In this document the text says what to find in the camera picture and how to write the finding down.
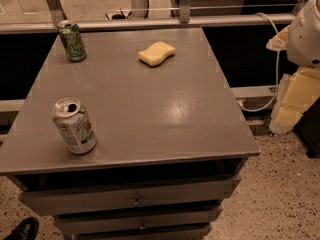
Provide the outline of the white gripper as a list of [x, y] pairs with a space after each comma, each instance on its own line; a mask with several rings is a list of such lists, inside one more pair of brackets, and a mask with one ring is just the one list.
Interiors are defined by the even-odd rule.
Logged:
[[284, 74], [280, 81], [269, 123], [274, 134], [292, 130], [320, 97], [320, 70], [312, 69], [320, 67], [319, 6], [319, 0], [308, 0], [290, 24], [289, 31], [282, 29], [266, 44], [271, 51], [287, 49], [288, 60], [304, 66], [293, 75]]

